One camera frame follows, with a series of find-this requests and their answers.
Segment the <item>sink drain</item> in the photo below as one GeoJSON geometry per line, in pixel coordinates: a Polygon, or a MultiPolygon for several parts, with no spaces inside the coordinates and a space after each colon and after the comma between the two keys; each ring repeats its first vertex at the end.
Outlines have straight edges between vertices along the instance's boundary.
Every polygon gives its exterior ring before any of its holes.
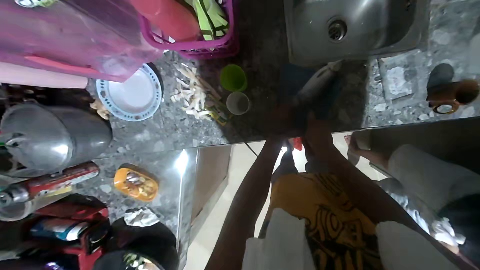
{"type": "Polygon", "coordinates": [[[339,42],[347,34],[347,25],[344,21],[336,20],[328,26],[328,37],[331,41],[339,42]]]}

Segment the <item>stainless steel sink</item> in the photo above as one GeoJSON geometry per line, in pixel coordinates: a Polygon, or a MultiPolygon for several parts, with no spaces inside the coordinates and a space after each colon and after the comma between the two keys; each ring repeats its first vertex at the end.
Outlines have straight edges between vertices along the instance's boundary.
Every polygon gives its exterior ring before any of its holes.
{"type": "Polygon", "coordinates": [[[309,66],[415,48],[429,0],[284,0],[290,62],[309,66]]]}

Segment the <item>hand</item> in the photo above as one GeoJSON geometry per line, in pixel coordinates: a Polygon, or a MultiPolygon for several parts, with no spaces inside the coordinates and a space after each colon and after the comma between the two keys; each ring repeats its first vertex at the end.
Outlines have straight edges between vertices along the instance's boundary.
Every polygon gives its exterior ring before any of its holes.
{"type": "Polygon", "coordinates": [[[305,139],[314,151],[332,147],[333,138],[328,121],[316,119],[313,111],[310,111],[305,139]]]}
{"type": "Polygon", "coordinates": [[[265,135],[270,138],[293,138],[300,136],[295,127],[293,107],[281,104],[275,107],[262,124],[265,135]]]}

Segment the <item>white plate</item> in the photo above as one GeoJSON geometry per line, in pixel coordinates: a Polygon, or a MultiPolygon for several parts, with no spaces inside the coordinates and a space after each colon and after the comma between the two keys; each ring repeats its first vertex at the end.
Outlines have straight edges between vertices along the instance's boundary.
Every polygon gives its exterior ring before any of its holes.
{"type": "Polygon", "coordinates": [[[151,117],[162,100],[160,81],[147,64],[123,83],[97,80],[96,91],[109,112],[134,122],[151,117]]]}

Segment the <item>white cup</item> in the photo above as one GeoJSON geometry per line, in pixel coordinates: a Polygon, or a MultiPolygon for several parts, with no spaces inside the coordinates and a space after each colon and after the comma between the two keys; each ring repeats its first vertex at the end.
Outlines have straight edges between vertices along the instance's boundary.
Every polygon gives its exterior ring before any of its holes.
{"type": "Polygon", "coordinates": [[[235,115],[242,115],[250,109],[250,100],[241,92],[233,92],[227,97],[227,109],[235,115]]]}

